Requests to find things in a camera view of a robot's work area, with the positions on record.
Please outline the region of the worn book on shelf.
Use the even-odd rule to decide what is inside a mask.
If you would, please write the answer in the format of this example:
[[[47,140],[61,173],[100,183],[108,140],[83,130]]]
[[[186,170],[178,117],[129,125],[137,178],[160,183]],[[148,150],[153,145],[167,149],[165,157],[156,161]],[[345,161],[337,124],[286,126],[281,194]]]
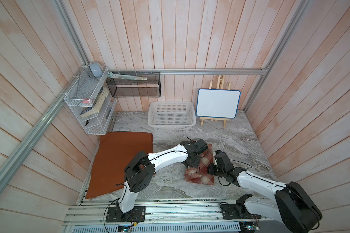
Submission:
[[[109,90],[105,86],[103,86],[101,88],[99,94],[97,95],[96,100],[93,103],[93,106],[92,107],[85,107],[82,110],[80,117],[86,118],[86,117],[98,114],[108,95],[109,95]]]

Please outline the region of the aluminium rail frame front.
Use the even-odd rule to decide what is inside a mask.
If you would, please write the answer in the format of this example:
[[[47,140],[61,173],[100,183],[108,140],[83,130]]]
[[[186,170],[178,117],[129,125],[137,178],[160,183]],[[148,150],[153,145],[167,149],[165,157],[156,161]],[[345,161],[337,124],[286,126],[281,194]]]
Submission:
[[[61,227],[63,233],[287,233],[266,216],[233,216],[223,211],[232,200],[160,200],[135,204],[132,213],[117,217],[111,201],[83,201],[71,206]]]

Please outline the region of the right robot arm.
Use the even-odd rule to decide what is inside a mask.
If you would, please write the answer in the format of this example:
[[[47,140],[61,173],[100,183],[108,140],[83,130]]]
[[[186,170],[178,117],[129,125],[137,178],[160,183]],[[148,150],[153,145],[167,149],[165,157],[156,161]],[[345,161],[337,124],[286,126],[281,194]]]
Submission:
[[[296,182],[275,182],[241,167],[235,167],[226,153],[216,151],[215,163],[208,174],[224,178],[229,184],[248,188],[264,196],[241,196],[235,204],[220,203],[225,219],[247,219],[264,216],[284,224],[293,233],[307,233],[320,226],[322,213]]]

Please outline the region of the red plaid skirt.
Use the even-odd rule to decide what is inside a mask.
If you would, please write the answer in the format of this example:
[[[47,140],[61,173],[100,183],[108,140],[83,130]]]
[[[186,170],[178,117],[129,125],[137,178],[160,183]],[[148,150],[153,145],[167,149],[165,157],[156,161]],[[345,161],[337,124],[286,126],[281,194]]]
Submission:
[[[208,174],[208,167],[214,163],[212,144],[208,144],[208,149],[201,154],[197,168],[187,168],[184,179],[189,183],[214,185],[214,176]]]

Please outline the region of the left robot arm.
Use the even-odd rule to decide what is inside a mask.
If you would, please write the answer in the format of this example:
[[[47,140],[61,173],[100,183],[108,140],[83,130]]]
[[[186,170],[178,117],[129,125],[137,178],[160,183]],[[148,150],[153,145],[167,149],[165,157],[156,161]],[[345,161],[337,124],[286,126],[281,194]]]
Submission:
[[[124,189],[118,206],[122,213],[133,210],[138,193],[147,188],[153,175],[159,170],[182,163],[186,167],[199,170],[199,162],[208,145],[202,139],[182,141],[175,147],[157,153],[140,151],[124,169]]]

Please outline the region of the wooden easel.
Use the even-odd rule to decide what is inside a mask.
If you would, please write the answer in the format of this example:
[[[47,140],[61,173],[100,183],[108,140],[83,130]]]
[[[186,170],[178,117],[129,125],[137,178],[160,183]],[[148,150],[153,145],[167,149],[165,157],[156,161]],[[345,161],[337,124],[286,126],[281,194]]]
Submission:
[[[217,90],[223,90],[225,83],[225,78],[223,75],[219,75],[217,79]],[[205,120],[210,120],[210,121],[223,121],[223,128],[226,128],[227,122],[230,121],[230,118],[217,118],[217,117],[200,117],[201,123],[200,126],[203,126]]]

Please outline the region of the white plastic basket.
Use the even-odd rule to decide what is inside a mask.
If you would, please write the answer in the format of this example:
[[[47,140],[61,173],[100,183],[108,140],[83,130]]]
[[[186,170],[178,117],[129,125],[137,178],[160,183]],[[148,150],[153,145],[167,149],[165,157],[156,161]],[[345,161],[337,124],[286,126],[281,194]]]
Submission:
[[[152,102],[148,125],[155,131],[187,131],[196,124],[194,105],[188,101]]]

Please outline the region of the rust brown skirt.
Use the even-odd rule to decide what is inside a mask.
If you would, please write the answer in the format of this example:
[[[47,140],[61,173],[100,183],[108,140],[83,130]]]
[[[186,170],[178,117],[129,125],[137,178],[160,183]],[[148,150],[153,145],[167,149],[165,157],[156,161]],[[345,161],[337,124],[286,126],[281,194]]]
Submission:
[[[153,152],[152,133],[110,132],[101,136],[86,199],[122,189],[124,169],[140,151]]]

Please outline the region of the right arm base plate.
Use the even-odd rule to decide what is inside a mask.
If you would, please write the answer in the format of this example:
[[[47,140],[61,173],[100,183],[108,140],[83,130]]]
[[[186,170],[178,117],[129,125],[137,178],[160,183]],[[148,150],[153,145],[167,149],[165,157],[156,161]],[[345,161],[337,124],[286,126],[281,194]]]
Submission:
[[[253,215],[247,211],[243,204],[219,204],[224,220],[231,219],[261,219],[261,215]]]

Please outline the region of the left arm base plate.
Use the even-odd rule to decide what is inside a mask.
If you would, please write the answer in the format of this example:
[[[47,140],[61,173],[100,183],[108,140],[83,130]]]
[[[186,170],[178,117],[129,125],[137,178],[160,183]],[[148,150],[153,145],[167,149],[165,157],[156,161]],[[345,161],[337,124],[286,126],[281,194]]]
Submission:
[[[145,206],[134,206],[131,211],[123,213],[118,206],[109,207],[105,221],[110,222],[143,222],[145,221]]]

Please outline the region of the grey computer mouse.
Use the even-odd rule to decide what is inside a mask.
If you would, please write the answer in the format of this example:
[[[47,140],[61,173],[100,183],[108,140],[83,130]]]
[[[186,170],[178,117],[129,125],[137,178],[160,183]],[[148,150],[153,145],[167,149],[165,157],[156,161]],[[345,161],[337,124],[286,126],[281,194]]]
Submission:
[[[89,68],[95,78],[99,79],[102,77],[103,68],[98,62],[89,63]]]

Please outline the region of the light green flat ruler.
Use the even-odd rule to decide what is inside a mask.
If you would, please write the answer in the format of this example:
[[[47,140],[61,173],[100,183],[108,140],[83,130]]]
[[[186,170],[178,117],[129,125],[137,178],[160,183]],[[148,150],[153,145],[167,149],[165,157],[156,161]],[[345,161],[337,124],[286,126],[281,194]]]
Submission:
[[[113,78],[116,80],[129,80],[129,81],[146,81],[146,77],[133,76],[133,75],[124,75],[124,74],[115,74],[110,72],[108,74],[109,78]]]

